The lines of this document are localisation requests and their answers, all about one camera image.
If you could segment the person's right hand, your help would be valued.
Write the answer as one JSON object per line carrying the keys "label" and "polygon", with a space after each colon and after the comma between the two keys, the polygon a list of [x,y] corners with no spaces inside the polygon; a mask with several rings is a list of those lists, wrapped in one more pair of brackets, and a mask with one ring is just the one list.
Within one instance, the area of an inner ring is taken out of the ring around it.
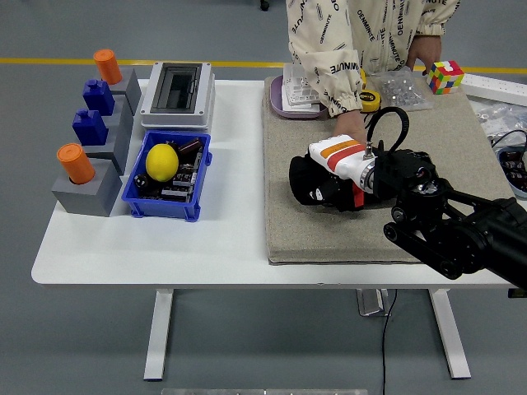
{"label": "person's right hand", "polygon": [[361,144],[366,144],[364,118],[360,111],[353,110],[337,116],[333,136],[341,135],[348,135]]}

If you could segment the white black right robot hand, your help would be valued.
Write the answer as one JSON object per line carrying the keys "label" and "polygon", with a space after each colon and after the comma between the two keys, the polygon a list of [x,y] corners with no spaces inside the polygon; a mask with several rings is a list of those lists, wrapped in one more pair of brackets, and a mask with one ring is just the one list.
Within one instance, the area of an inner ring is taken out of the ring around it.
{"label": "white black right robot hand", "polygon": [[364,207],[365,194],[372,192],[368,178],[375,167],[375,156],[370,149],[342,135],[311,143],[306,154],[329,176],[309,191],[310,198],[340,211]]}

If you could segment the person's left hand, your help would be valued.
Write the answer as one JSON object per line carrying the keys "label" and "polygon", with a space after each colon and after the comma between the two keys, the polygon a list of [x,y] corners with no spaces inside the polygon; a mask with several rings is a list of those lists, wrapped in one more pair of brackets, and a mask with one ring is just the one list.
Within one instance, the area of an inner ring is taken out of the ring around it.
{"label": "person's left hand", "polygon": [[408,50],[406,66],[413,70],[416,61],[419,60],[425,68],[422,74],[427,75],[433,64],[440,61],[441,50],[440,35],[416,35]]}

